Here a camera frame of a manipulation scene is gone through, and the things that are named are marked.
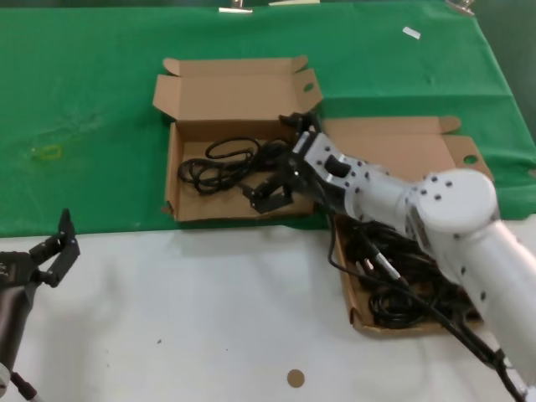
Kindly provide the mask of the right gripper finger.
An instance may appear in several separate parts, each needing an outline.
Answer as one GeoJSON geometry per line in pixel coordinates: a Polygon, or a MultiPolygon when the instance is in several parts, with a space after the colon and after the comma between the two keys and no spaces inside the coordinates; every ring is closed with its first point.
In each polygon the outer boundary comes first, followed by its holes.
{"type": "Polygon", "coordinates": [[[280,168],[254,188],[242,183],[242,194],[257,213],[268,214],[294,203],[294,178],[291,168],[280,168]]]}
{"type": "Polygon", "coordinates": [[[288,116],[279,115],[279,121],[285,126],[291,127],[295,134],[294,139],[299,139],[303,133],[307,132],[321,132],[322,126],[320,118],[315,112],[299,113],[294,112],[288,116]]]}

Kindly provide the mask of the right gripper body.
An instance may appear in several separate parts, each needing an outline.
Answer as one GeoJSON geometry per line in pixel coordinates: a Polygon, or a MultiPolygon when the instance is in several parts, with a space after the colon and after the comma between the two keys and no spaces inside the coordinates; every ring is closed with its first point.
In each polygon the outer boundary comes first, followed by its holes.
{"type": "Polygon", "coordinates": [[[293,199],[297,193],[309,199],[319,199],[319,189],[314,170],[302,157],[293,152],[289,145],[283,145],[276,159],[276,181],[280,184],[281,195],[293,199]]]}

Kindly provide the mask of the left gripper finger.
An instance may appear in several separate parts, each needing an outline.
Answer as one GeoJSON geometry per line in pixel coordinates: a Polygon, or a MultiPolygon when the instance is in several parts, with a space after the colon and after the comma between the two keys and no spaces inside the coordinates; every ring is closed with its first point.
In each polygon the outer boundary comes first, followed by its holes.
{"type": "Polygon", "coordinates": [[[34,246],[29,251],[35,264],[43,264],[52,257],[57,257],[55,264],[73,264],[75,262],[75,226],[71,220],[70,210],[63,209],[56,234],[34,246]]]}
{"type": "MultiPolygon", "coordinates": [[[[79,255],[80,255],[80,247],[75,238],[75,262],[77,258],[79,257],[79,255]]],[[[60,282],[64,279],[64,277],[67,275],[67,273],[69,272],[73,264],[55,264],[53,261],[50,268],[48,268],[46,271],[40,272],[40,281],[53,288],[57,287],[60,284],[60,282]]]]}

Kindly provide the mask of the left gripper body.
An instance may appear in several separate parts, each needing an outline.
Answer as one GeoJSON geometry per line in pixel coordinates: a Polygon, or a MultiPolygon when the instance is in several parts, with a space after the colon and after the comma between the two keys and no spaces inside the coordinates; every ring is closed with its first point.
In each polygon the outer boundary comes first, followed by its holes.
{"type": "Polygon", "coordinates": [[[2,290],[38,282],[39,266],[29,253],[11,251],[0,255],[2,290]]]}

